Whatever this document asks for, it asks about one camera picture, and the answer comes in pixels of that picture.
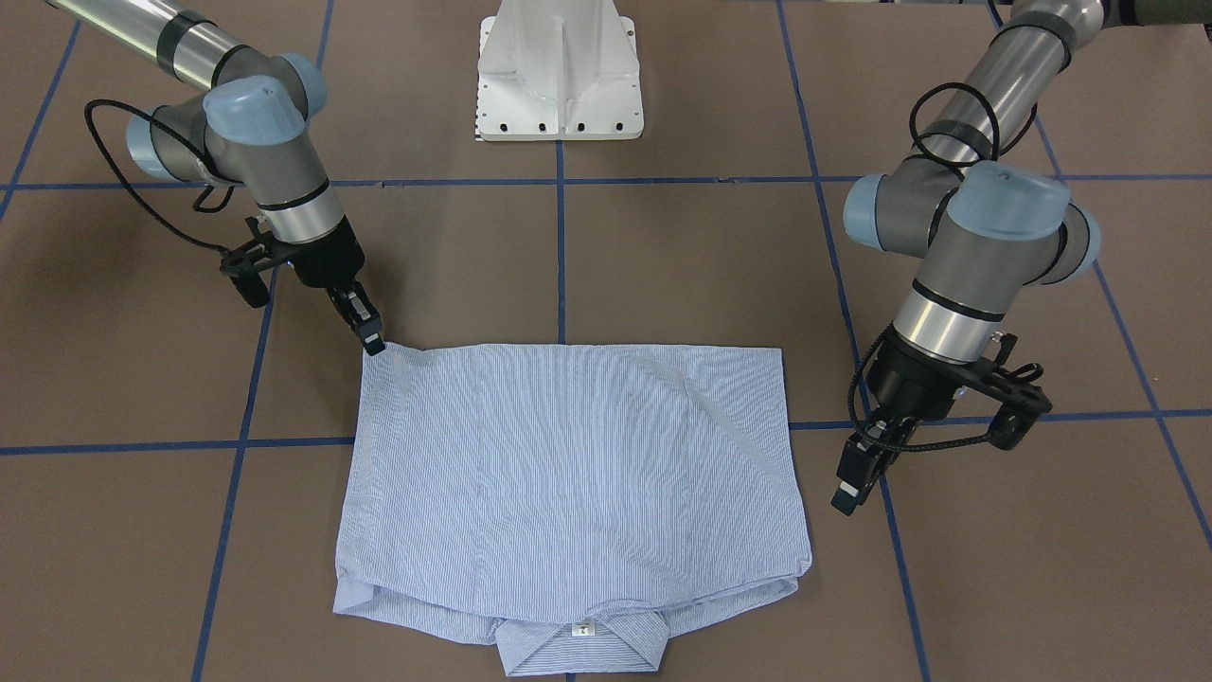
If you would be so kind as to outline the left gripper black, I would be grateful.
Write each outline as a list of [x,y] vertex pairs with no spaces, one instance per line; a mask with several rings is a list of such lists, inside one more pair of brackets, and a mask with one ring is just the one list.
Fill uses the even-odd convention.
[[[922,353],[917,346],[901,338],[901,333],[888,323],[874,346],[874,355],[867,363],[867,392],[873,397],[873,409],[867,426],[882,422],[892,426],[901,420],[941,422],[951,414],[961,382],[962,371],[982,368],[987,359],[970,363],[956,363]],[[831,508],[844,515],[853,515],[871,494],[875,485],[884,478],[896,462],[896,453],[884,443],[869,443],[853,432],[844,443],[844,453],[837,463],[837,488],[831,495]]]

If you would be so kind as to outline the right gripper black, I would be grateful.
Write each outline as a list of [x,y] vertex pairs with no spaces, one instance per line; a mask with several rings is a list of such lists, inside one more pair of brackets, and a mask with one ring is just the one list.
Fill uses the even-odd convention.
[[364,247],[347,216],[326,236],[311,242],[276,242],[276,258],[288,262],[308,288],[328,290],[336,313],[358,336],[367,355],[385,349],[381,313],[364,285],[355,283],[365,267]]

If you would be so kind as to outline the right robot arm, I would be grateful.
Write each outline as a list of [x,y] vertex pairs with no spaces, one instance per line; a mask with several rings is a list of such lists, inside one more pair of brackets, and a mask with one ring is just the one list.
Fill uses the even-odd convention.
[[328,294],[365,353],[382,353],[381,314],[358,280],[364,250],[308,134],[328,103],[318,65],[298,53],[261,53],[173,1],[58,1],[56,8],[198,90],[178,105],[133,108],[127,151],[160,180],[250,191],[257,207],[246,220],[250,242],[193,241],[221,256],[222,275],[247,305],[267,306],[261,273],[288,264],[308,288]]

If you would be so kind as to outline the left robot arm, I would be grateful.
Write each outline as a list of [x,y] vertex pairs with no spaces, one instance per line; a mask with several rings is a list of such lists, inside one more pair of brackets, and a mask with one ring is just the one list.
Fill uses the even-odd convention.
[[941,422],[964,391],[997,405],[982,435],[1013,449],[1052,403],[1039,363],[1007,366],[1016,336],[1004,319],[1027,286],[1065,283],[1094,264],[1100,227],[1058,180],[1004,156],[1036,118],[1050,82],[1109,27],[1210,25],[1207,1],[1013,1],[970,76],[934,121],[910,111],[911,151],[888,174],[848,191],[844,228],[871,250],[920,259],[910,293],[863,355],[847,392],[854,430],[844,445],[831,508],[853,514],[911,437]]

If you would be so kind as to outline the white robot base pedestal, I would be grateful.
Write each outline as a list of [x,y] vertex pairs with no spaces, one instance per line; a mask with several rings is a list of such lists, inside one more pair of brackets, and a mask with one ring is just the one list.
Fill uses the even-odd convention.
[[644,134],[635,23],[614,1],[503,1],[480,22],[478,74],[479,141]]

